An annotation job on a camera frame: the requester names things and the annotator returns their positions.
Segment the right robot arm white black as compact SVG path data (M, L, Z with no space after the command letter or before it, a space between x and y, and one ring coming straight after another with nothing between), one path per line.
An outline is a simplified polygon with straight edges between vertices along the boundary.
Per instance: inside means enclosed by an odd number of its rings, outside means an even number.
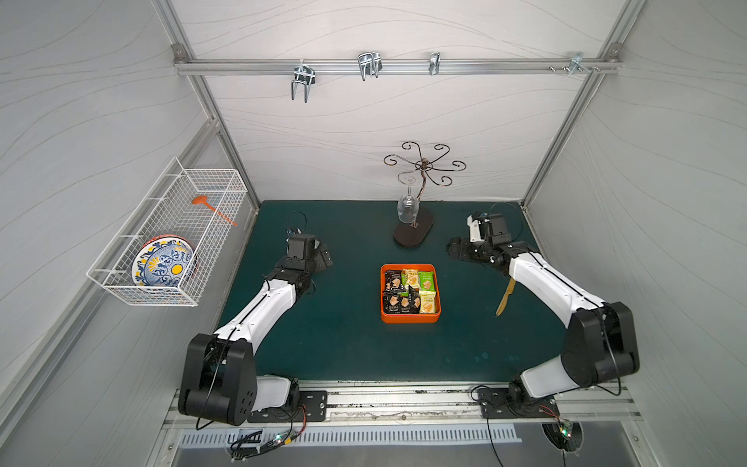
M597 297L556 270L525 242L491 245L455 237L451 259L493 266L539 298L565 327L559 356L519 374L509 399L528 405L560 393L618 381L637 373L638 353L630 308Z

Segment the cream cookie packet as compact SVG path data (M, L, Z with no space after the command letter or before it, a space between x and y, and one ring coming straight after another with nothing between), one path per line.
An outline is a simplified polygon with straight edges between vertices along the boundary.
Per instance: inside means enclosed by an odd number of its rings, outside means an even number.
M434 314L438 311L437 293L435 291L421 290L419 292L419 303L421 314Z
M419 271L415 269L402 269L401 278L404 286L414 289L420 288Z

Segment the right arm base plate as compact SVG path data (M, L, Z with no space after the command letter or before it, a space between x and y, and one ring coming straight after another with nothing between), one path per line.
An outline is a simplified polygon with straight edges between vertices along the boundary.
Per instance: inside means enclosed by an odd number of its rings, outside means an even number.
M470 396L480 406L480 413L487 420L559 418L556 400L552 396L533 398L513 383L508 387L489 387L481 384L472 389Z

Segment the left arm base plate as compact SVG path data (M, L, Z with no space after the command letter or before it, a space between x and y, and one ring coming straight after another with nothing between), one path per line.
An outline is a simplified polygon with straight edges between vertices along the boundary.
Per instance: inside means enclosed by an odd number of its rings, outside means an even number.
M283 406L252 412L247 421L249 423L321 422L327 417L328 396L329 393L325 390L292 388Z

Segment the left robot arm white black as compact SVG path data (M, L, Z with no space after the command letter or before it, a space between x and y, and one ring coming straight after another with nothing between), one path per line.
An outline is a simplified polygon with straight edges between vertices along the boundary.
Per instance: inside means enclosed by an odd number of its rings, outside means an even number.
M295 233L287 254L267 275L255 297L214 333L196 335L187 347L178 410L197 421L240 426L255 413L300 404L297 383L289 377L261 376L255 354L276 322L303 297L313 274L332 266L326 244Z

